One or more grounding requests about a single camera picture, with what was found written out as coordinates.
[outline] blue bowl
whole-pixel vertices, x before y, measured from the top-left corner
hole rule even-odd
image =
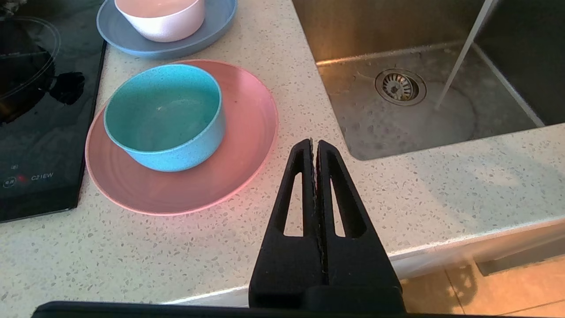
[[[112,95],[104,128],[116,145],[149,169],[190,169],[212,156],[224,137],[220,85],[190,65],[151,68]]]

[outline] gray plate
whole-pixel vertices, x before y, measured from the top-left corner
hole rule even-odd
[[[114,4],[106,0],[98,11],[100,35],[119,50],[148,59],[175,59],[191,55],[212,45],[232,26],[237,0],[206,0],[206,17],[195,34],[176,42],[160,43],[142,37]]]

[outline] speckled countertop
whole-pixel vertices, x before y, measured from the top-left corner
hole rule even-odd
[[[233,28],[191,58],[242,66],[271,90],[280,132],[266,167],[228,201],[165,218],[122,210],[85,176],[77,209],[0,225],[3,317],[50,300],[165,302],[247,284],[288,153],[307,137],[342,152],[390,255],[565,216],[565,125],[352,158],[290,0],[240,0]],[[98,104],[161,63],[109,49]]]

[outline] pink plate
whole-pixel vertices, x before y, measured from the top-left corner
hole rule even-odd
[[[248,184],[276,141],[279,116],[275,101],[253,74],[218,61],[177,63],[206,70],[221,87],[226,131],[208,160],[175,173],[145,168],[108,138],[103,110],[86,138],[86,167],[92,180],[110,200],[134,212],[173,216],[209,208]]]

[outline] plate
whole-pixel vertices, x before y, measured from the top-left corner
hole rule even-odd
[[[149,41],[139,34],[118,11],[114,0],[106,0],[98,10],[96,25],[100,35],[117,49],[137,57],[175,59],[212,45],[232,26],[237,0],[206,0],[204,23],[193,35],[169,43]]]
[[[279,115],[271,93],[259,79],[224,62],[178,63],[200,67],[220,84],[226,131],[208,160],[181,172],[148,169],[110,140],[103,110],[86,138],[86,167],[94,184],[111,201],[134,212],[174,216],[222,202],[259,173],[275,145]]]

